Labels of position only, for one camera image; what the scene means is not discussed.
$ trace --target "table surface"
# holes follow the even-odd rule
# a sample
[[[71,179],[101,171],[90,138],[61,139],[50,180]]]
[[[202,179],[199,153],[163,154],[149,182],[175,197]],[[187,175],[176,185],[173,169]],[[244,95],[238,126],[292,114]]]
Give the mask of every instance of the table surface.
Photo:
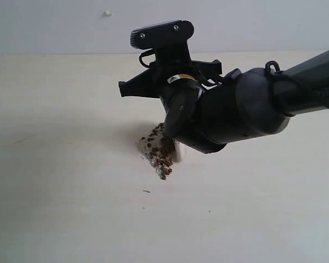
[[[226,73],[319,53],[193,59]],[[0,263],[329,262],[329,111],[188,149],[162,181],[134,146],[161,103],[117,86],[143,70],[136,55],[0,56]]]

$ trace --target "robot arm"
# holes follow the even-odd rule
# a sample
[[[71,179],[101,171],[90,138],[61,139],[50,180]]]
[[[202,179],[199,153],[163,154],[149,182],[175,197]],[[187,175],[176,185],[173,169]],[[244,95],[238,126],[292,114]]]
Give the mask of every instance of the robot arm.
[[[176,20],[132,32],[148,69],[119,82],[122,96],[160,98],[164,132],[203,153],[230,142],[277,134],[295,115],[329,108],[329,51],[286,71],[275,61],[222,77],[222,65],[192,61],[187,40],[194,27]],[[154,54],[150,65],[142,58]]]

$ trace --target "granular food pile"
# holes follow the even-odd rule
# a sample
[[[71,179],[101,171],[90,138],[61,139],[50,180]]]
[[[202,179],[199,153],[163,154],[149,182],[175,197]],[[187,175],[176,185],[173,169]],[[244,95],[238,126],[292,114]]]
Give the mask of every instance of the granular food pile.
[[[156,126],[152,132],[142,137],[138,142],[138,150],[150,161],[151,166],[162,180],[173,171],[174,142],[163,133],[163,123]]]

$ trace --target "white table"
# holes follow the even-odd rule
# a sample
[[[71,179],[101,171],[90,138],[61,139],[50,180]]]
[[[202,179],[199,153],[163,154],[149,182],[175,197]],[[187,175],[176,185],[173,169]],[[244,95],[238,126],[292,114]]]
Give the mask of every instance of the white table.
[[[193,59],[226,73],[318,53]],[[189,150],[162,181],[134,146],[161,103],[117,86],[143,70],[136,55],[0,56],[0,263],[329,262],[329,111]]]

